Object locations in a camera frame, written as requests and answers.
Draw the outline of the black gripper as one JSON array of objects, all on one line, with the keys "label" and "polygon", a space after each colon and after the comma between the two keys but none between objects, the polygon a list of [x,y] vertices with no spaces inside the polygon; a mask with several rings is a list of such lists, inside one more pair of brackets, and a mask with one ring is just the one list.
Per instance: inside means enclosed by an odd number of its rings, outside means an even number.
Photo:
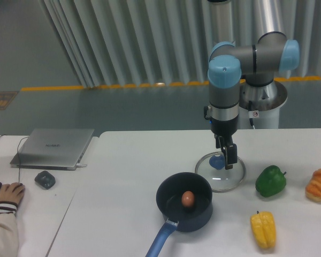
[{"label": "black gripper", "polygon": [[211,131],[216,135],[216,148],[222,149],[226,170],[232,169],[233,165],[237,163],[237,146],[234,143],[224,146],[223,137],[231,137],[238,130],[238,118],[239,116],[236,116],[226,121],[210,118]]}]

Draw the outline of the striped cream sleeve forearm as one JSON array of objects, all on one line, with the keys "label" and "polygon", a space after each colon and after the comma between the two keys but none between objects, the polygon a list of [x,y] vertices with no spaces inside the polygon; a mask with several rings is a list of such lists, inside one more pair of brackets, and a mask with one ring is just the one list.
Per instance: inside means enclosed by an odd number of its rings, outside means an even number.
[{"label": "striped cream sleeve forearm", "polygon": [[18,255],[17,207],[13,202],[0,202],[0,256]]}]

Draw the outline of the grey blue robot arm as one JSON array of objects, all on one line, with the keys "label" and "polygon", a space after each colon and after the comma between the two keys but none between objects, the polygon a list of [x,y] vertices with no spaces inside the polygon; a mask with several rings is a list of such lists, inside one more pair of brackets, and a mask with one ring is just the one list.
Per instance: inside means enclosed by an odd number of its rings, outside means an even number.
[{"label": "grey blue robot arm", "polygon": [[220,41],[208,59],[209,105],[204,118],[211,124],[224,167],[237,162],[232,136],[237,129],[276,129],[287,90],[274,80],[300,62],[300,47],[284,32],[279,1],[253,1],[257,41],[248,46]]}]

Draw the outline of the person's hand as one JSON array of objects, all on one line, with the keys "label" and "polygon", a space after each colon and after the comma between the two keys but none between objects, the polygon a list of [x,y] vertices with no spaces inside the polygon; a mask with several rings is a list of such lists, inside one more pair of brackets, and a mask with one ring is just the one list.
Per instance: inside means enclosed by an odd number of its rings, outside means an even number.
[{"label": "person's hand", "polygon": [[25,185],[22,183],[3,184],[0,189],[0,203],[11,203],[19,206],[25,194]]}]

